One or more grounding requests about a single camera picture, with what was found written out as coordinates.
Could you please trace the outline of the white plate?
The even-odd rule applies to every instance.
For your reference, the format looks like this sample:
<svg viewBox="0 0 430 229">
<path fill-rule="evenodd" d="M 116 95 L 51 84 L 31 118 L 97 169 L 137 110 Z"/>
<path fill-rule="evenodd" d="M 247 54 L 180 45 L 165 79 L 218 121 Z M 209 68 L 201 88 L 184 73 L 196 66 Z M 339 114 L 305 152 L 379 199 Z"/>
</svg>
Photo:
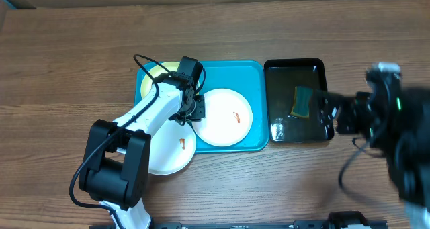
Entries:
<svg viewBox="0 0 430 229">
<path fill-rule="evenodd" d="M 185 138 L 183 150 L 179 139 Z M 196 135 L 189 124 L 167 120 L 151 138 L 148 172 L 170 175 L 185 168 L 196 152 Z"/>
</svg>

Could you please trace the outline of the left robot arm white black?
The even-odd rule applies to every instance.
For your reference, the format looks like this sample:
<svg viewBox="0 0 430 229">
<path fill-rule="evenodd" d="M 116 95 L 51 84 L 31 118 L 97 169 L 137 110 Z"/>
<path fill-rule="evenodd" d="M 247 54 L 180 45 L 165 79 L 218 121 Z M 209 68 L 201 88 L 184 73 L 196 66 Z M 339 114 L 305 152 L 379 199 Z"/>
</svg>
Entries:
<svg viewBox="0 0 430 229">
<path fill-rule="evenodd" d="M 153 78 L 150 93 L 128 113 L 91 127 L 83 162 L 69 185 L 72 202 L 107 210 L 113 228 L 152 228 L 142 195 L 148 174 L 184 168 L 196 149 L 190 121 L 204 116 L 199 71 Z"/>
</svg>

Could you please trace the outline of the pale pink plate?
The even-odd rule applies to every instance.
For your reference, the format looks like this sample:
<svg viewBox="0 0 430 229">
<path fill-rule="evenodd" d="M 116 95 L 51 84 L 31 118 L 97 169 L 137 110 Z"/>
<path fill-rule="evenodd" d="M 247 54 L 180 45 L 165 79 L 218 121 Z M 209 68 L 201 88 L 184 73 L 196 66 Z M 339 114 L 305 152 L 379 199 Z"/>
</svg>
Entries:
<svg viewBox="0 0 430 229">
<path fill-rule="evenodd" d="M 212 146 L 227 147 L 239 143 L 250 132 L 253 112 L 249 102 L 231 89 L 213 89 L 204 93 L 206 116 L 192 127 L 198 137 Z M 238 124 L 233 116 L 237 112 Z"/>
</svg>

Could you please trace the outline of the green yellow sponge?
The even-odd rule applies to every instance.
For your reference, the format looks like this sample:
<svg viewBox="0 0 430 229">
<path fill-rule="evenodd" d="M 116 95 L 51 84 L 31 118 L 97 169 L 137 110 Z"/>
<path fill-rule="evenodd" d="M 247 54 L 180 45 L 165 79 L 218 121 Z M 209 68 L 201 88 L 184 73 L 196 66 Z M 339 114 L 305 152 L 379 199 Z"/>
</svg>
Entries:
<svg viewBox="0 0 430 229">
<path fill-rule="evenodd" d="M 310 114 L 310 101 L 313 90 L 309 87 L 297 86 L 294 91 L 293 105 L 290 114 L 297 118 L 308 118 Z"/>
</svg>

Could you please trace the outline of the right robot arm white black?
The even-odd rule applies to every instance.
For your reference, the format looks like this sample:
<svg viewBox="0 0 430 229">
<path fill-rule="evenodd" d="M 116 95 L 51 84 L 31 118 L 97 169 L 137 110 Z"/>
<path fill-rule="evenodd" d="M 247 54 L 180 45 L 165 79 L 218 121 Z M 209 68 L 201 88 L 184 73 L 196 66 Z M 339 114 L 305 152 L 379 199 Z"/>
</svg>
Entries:
<svg viewBox="0 0 430 229">
<path fill-rule="evenodd" d="M 388 174 L 404 202 L 412 228 L 429 227 L 429 90 L 402 87 L 400 66 L 379 62 L 365 72 L 370 92 L 344 96 L 317 90 L 322 124 L 337 122 L 338 134 L 353 134 L 366 148 L 377 149 L 386 160 Z"/>
</svg>

